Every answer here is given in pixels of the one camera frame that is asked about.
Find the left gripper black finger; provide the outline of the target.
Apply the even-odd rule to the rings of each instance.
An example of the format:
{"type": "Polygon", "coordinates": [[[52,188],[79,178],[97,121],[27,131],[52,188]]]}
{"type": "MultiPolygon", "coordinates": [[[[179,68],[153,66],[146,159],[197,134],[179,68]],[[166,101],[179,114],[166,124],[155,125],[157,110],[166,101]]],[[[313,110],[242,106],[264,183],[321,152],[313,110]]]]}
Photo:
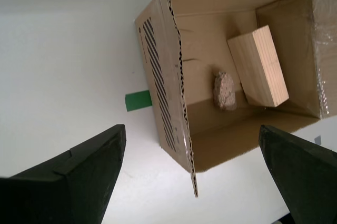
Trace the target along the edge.
{"type": "Polygon", "coordinates": [[[1,223],[101,223],[120,173],[117,124],[28,170],[1,178],[1,223]]]}
{"type": "Polygon", "coordinates": [[[336,223],[336,152],[270,125],[259,146],[295,223],[336,223]]]}

